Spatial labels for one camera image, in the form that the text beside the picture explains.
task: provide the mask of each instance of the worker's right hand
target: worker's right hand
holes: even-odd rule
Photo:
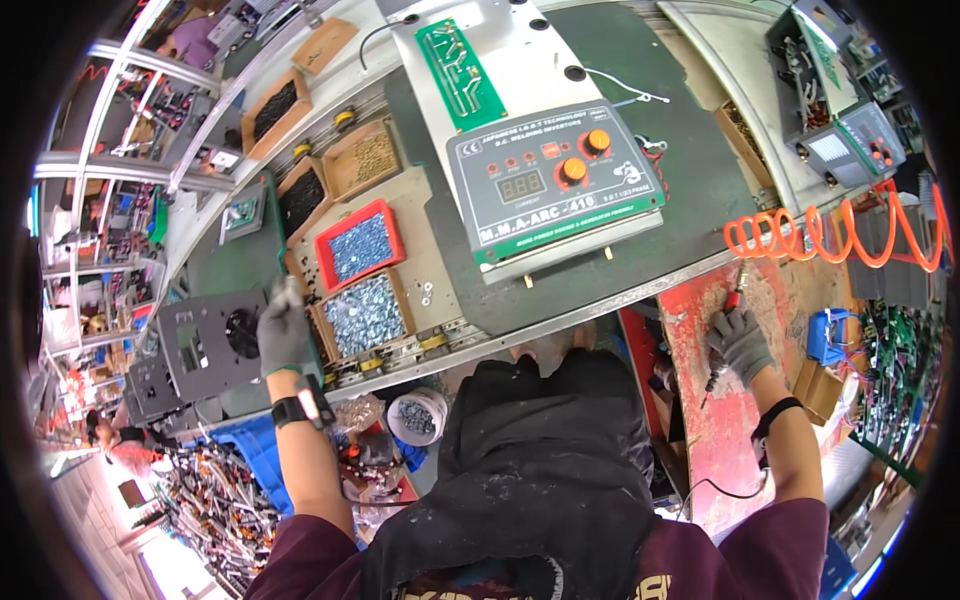
[[[723,312],[713,315],[713,328],[707,334],[707,343],[720,352],[724,362],[748,390],[751,380],[761,369],[777,365],[752,310],[735,309],[729,315]]]
[[[306,359],[307,327],[297,283],[288,282],[275,290],[256,326],[260,373],[264,377],[284,369],[300,372],[300,365]]]

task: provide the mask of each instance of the forearm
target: forearm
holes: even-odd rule
[[[750,389],[761,415],[780,400],[792,396],[772,367],[764,367],[757,373]],[[775,502],[805,497],[824,499],[820,448],[804,409],[788,408],[774,419],[766,450],[777,488]]]
[[[299,380],[300,374],[290,370],[267,375],[270,402],[296,396]],[[310,421],[288,423],[276,431],[276,447],[294,512],[323,518],[353,537],[353,513],[340,494],[337,457],[326,434]]]

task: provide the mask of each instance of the small circuit board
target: small circuit board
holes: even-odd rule
[[[457,133],[475,130],[507,116],[480,59],[453,19],[417,31],[417,43]]]

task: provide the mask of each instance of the black apron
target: black apron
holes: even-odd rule
[[[638,398],[552,396],[465,412],[458,397],[433,490],[387,519],[365,553],[362,600],[390,598],[427,570],[528,557],[549,559],[539,561],[548,577],[533,586],[536,600],[629,598],[657,518],[629,458],[645,431]]]

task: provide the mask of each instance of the red coiled cable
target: red coiled cable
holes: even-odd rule
[[[850,200],[845,198],[840,204],[840,210],[843,214],[843,222],[847,226],[847,243],[837,254],[831,254],[824,248],[824,223],[820,211],[814,206],[806,209],[806,230],[813,243],[813,250],[810,252],[798,252],[797,236],[799,234],[797,223],[794,217],[785,208],[779,208],[773,216],[765,212],[759,212],[754,216],[740,217],[736,221],[730,221],[724,226],[723,237],[727,247],[733,254],[740,258],[761,258],[768,256],[770,258],[784,258],[789,256],[794,260],[809,260],[820,254],[826,262],[838,265],[847,260],[852,250],[856,250],[857,256],[865,265],[873,269],[879,269],[887,264],[890,259],[902,260],[920,265],[927,273],[933,273],[940,266],[940,256],[943,251],[944,237],[947,241],[947,253],[950,263],[953,261],[953,244],[950,239],[950,231],[947,227],[947,212],[944,210],[944,201],[940,195],[940,187],[933,186],[933,201],[937,214],[937,232],[933,244],[933,255],[927,257],[920,245],[910,224],[907,222],[906,213],[903,206],[897,198],[897,189],[892,180],[886,180],[883,183],[874,186],[874,191],[880,196],[881,192],[888,192],[887,212],[890,215],[890,230],[887,235],[887,245],[880,256],[872,256],[863,248],[859,238],[856,236],[856,226],[853,221],[853,205]],[[789,232],[784,234],[780,228],[783,222],[790,225]],[[897,222],[903,228],[903,234],[906,236],[906,242],[910,247],[912,254],[894,254],[894,240],[897,237]],[[760,224],[766,223],[772,232],[770,244],[764,246],[760,241],[763,235]],[[749,232],[753,234],[754,243],[751,246],[748,243],[747,225],[750,225]],[[732,239],[732,231],[736,231],[736,244]]]

